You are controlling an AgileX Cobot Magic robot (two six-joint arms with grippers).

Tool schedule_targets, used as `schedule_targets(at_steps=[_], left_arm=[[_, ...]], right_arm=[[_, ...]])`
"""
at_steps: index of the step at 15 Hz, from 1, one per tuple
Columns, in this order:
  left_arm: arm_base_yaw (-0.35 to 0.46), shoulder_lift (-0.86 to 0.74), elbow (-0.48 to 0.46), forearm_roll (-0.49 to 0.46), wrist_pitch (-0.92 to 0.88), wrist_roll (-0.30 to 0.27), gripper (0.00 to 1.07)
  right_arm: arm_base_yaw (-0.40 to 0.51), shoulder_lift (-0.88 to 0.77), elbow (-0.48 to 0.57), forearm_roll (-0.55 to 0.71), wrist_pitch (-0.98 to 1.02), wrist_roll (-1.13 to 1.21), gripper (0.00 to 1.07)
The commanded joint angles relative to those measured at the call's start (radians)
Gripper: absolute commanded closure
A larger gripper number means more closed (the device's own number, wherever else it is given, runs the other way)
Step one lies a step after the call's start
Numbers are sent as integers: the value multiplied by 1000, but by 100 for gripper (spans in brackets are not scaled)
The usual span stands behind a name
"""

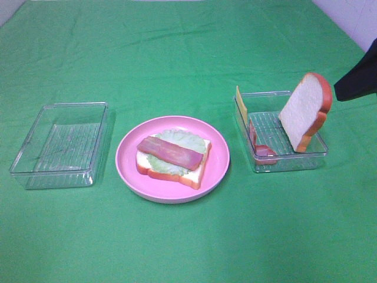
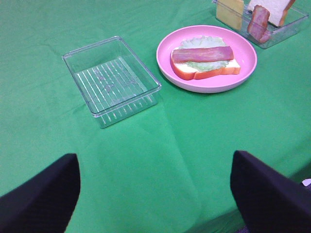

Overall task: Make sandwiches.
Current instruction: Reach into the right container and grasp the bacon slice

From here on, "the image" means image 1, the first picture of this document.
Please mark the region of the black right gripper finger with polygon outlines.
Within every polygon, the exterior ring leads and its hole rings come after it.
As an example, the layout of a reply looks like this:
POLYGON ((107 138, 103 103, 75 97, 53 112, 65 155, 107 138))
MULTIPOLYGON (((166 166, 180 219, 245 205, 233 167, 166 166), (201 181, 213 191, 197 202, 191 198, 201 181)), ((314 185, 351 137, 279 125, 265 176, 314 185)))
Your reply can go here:
POLYGON ((334 85, 338 101, 376 93, 376 40, 362 59, 334 85))

